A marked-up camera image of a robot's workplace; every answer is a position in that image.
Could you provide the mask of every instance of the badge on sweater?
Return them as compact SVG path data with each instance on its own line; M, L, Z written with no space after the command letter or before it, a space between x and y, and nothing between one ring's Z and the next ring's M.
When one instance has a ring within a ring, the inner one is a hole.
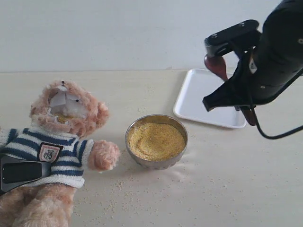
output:
M41 143L38 153L39 160L41 162L54 162L57 160L59 152L62 150L62 146L54 145L50 143Z

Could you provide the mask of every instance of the teddy bear face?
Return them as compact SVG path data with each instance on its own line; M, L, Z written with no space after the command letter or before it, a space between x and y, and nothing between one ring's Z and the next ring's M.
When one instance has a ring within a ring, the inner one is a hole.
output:
M54 81L31 105L32 124L56 132L86 137L102 127L108 109L89 92L71 81Z

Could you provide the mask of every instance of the stuffed animal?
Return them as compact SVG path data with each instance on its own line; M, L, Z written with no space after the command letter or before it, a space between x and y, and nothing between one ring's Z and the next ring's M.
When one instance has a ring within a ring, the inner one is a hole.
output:
M73 81L54 81L31 105L31 127L0 129L1 153L51 162L51 175L0 196L0 227L68 227L83 171L116 166L119 148L85 140L108 119L103 102Z

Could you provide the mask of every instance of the wire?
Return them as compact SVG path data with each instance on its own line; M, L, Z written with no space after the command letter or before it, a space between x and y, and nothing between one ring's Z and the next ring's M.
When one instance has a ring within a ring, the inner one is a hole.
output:
M252 111L252 113L253 113L253 115L254 115L254 117L255 117L257 129L258 129L259 133L260 133L264 138L269 139L269 140L277 140L277 139L281 139L281 138L284 138L284 137L286 137L286 136L290 136L290 135L292 135L292 134L294 134L294 133L296 133L296 132L299 132L299 131L303 130L303 125L302 125L302 126L300 126L300 127L297 127L297 128L295 128L295 129L292 129L292 130L287 131L287 132L285 132L285 133L282 133L282 134L280 134L280 135L276 135L276 136L268 136L268 135L266 135L266 134L262 131L261 127L260 127L260 124L259 124L259 121L258 121L256 112L255 112L255 108L254 108L254 106L253 106L253 102L252 102L252 97L251 97L251 93L250 93L249 86L247 86L247 88L248 88L247 91L248 91L248 97L249 97L249 102L250 102L250 108L251 108L251 111Z

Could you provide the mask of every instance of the black device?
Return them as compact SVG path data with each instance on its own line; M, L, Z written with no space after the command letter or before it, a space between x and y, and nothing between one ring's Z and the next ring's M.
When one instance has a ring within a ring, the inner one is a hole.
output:
M260 134L274 140L303 129L268 136L254 110L274 101L303 73L303 0L281 1L265 20L262 33L258 26L258 21L246 20L205 39L208 58L234 52L239 61L233 76L205 96L203 105L207 111L224 106L250 110Z
M51 174L51 163L25 161L0 153L0 196Z

